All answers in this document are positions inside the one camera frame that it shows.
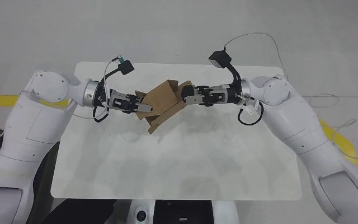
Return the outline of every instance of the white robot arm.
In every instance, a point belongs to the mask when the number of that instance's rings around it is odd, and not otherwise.
[[[120,67],[111,73],[123,74],[132,69]],[[65,109],[45,106],[47,102],[71,99]],[[24,224],[34,200],[34,176],[41,161],[52,146],[60,140],[77,105],[90,108],[108,102],[108,109],[125,113],[150,112],[151,106],[130,94],[110,90],[106,98],[103,81],[87,79],[80,82],[74,75],[37,71],[20,94],[5,125],[0,149],[0,223]]]
[[[234,82],[214,87],[185,86],[182,98],[186,104],[213,106],[247,102],[257,107],[255,102],[258,100],[263,107],[262,119],[268,128],[307,168],[314,196],[327,216],[338,223],[357,223],[358,166],[346,160],[337,146],[328,140],[312,107],[285,78],[241,79],[229,63],[223,63],[223,58],[228,55],[218,59],[218,54],[226,53],[214,53],[211,58],[215,56],[216,62],[213,64],[219,68],[227,67],[234,75]]]

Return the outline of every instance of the wire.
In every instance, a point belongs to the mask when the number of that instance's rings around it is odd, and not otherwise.
[[[106,73],[107,73],[107,69],[108,69],[108,66],[112,63],[112,61],[108,62],[107,65],[106,65],[106,68],[105,68],[105,71],[103,73],[103,80],[104,80],[104,88],[105,88],[105,93],[106,93],[106,103],[107,105],[109,104],[109,101],[108,101],[108,96],[110,96],[110,92],[107,88],[107,82],[106,82]]]
[[[50,108],[55,108],[55,109],[62,110],[62,111],[64,111],[64,112],[66,112],[66,113],[68,113],[68,114],[71,114],[71,115],[73,115],[73,116],[76,116],[76,117],[78,117],[78,118],[82,118],[82,119],[93,119],[93,117],[90,117],[90,118],[89,118],[89,117],[85,117],[85,116],[80,116],[80,115],[71,113],[70,111],[65,110],[65,109],[63,109],[63,108],[60,108],[60,107],[58,107],[58,106],[54,106],[54,105],[52,105],[52,104],[53,104],[52,102],[48,102],[48,101],[46,101],[46,100],[40,98],[38,95],[34,94],[33,92],[29,92],[29,91],[24,90],[24,91],[22,91],[22,92],[20,93],[20,95],[21,95],[23,92],[27,92],[27,93],[29,93],[29,94],[31,94],[31,95],[33,95],[33,96],[36,96],[38,99],[43,100],[44,102],[46,102],[46,103],[48,104],[48,105],[46,105],[46,106],[48,106],[48,107],[50,107]],[[99,118],[99,117],[102,116],[105,112],[106,112],[106,108],[103,110],[103,112],[102,112],[100,115],[96,116],[96,118]]]
[[[312,98],[314,97],[333,97],[336,99],[336,101],[333,103],[333,104],[330,104],[328,106],[315,106],[312,104]],[[338,102],[340,101],[340,98],[334,94],[316,94],[316,95],[312,95],[310,98],[309,98],[309,105],[313,108],[330,108],[331,106],[335,106],[336,104],[338,104]]]
[[[63,109],[63,108],[59,108],[59,107],[57,107],[57,106],[53,106],[53,105],[52,105],[52,102],[48,102],[48,101],[46,101],[46,100],[40,98],[38,95],[34,94],[33,92],[29,92],[29,91],[26,91],[26,90],[22,91],[22,92],[20,93],[20,95],[21,95],[23,92],[28,92],[29,94],[31,94],[31,95],[33,95],[33,96],[36,96],[38,99],[42,99],[42,100],[44,100],[45,102],[47,102],[47,103],[49,104],[49,105],[48,105],[49,107],[62,110],[62,111],[64,111],[64,112],[68,113],[68,114],[71,114],[71,115],[73,115],[73,116],[76,116],[76,117],[82,118],[82,119],[97,119],[97,118],[101,117],[104,113],[106,113],[106,115],[108,116],[108,114],[109,114],[109,107],[108,107],[109,99],[108,99],[108,96],[109,96],[110,94],[108,94],[108,92],[107,92],[108,88],[107,88],[107,83],[106,83],[106,73],[107,73],[108,66],[109,66],[112,62],[113,62],[113,60],[107,63],[106,68],[105,68],[105,71],[104,71],[104,73],[103,73],[103,78],[104,78],[103,86],[104,86],[104,88],[105,88],[106,101],[104,101],[103,99],[101,99],[100,97],[98,97],[98,100],[100,100],[101,104],[104,106],[104,110],[103,110],[102,113],[101,113],[100,115],[98,115],[98,116],[93,115],[92,117],[86,117],[86,116],[77,115],[77,114],[75,114],[75,113],[71,113],[71,112],[69,112],[68,110],[65,110],[65,109]]]
[[[262,119],[263,111],[264,111],[263,105],[262,105],[262,103],[261,103],[260,101],[258,102],[258,104],[259,104],[260,107],[261,107],[260,117],[259,117],[255,122],[253,122],[253,123],[251,123],[251,124],[245,123],[245,122],[243,122],[243,121],[241,120],[240,116],[241,116],[242,111],[243,111],[244,109],[242,109],[242,108],[240,109],[239,114],[237,115],[237,119],[239,120],[239,122],[240,122],[241,124],[246,125],[246,126],[253,126],[253,125],[257,124],[257,123]]]
[[[277,55],[279,56],[279,60],[280,60],[282,69],[284,70],[284,72],[285,72],[285,74],[286,74],[287,81],[288,81],[289,78],[288,78],[288,75],[287,75],[285,66],[284,66],[284,64],[283,64],[283,62],[282,62],[282,60],[281,60],[281,55],[280,55],[280,51],[279,51],[279,46],[277,45],[276,40],[275,40],[270,34],[268,34],[268,33],[266,33],[266,32],[249,32],[248,34],[243,34],[243,35],[237,36],[237,37],[235,37],[235,38],[229,40],[229,41],[224,45],[224,50],[226,50],[226,46],[227,46],[230,42],[232,42],[233,40],[236,40],[237,38],[241,38],[241,37],[243,37],[243,36],[252,35],[252,34],[264,34],[264,35],[269,36],[269,37],[274,41],[274,44],[275,44],[275,46],[276,46]]]
[[[339,131],[341,128],[345,128],[345,127],[351,126],[351,125],[354,124],[356,121],[357,121],[356,119],[350,119],[350,120],[348,120],[347,122],[345,122],[345,123],[343,123],[342,125],[340,125],[338,128],[336,128],[335,131],[334,131],[333,134],[332,134],[332,143],[333,143],[335,146],[337,146],[338,150],[339,150],[341,153],[343,153],[345,156],[347,156],[347,157],[349,157],[349,158],[354,158],[354,159],[358,160],[357,157],[350,156],[350,155],[346,154],[345,152],[343,152],[343,151],[341,150],[341,148],[340,148],[340,147],[336,144],[336,142],[335,142],[335,136],[336,136],[336,134],[338,133],[338,131]]]

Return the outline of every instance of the brown cardboard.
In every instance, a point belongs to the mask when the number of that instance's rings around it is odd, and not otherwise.
[[[145,118],[150,125],[149,134],[152,134],[163,122],[186,106],[180,96],[181,90],[186,85],[191,85],[191,81],[186,81],[178,86],[178,81],[166,80],[147,94],[135,92],[137,96],[144,97],[142,104],[153,107],[153,111],[150,113],[136,112],[139,120]]]

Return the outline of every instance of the white tabletop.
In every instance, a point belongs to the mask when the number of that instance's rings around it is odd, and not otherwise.
[[[75,75],[100,80],[105,65],[81,62]],[[277,67],[235,67],[248,78],[282,74]],[[133,94],[166,79],[209,86],[232,82],[229,71],[214,66],[134,63],[134,68],[126,76],[111,76],[108,86]],[[113,110],[99,124],[73,117],[61,138],[51,193],[55,198],[300,199],[296,155],[264,122],[241,125],[238,111],[229,104],[189,105],[152,135],[135,114]],[[76,113],[91,116],[92,110],[78,107]]]

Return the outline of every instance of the gray floor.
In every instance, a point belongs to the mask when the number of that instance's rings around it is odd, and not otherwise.
[[[357,11],[354,0],[2,0],[0,94],[19,94],[36,69],[71,73],[81,61],[117,54],[138,63],[209,64],[230,38],[263,31],[276,39],[289,81],[302,95],[358,96]],[[265,36],[237,40],[229,52],[236,65],[279,66]],[[338,125],[355,116],[356,100],[343,98],[317,113]],[[9,112],[0,108],[0,125]],[[346,133],[357,147],[357,132]],[[237,202],[241,223],[331,223],[299,166],[301,200]]]

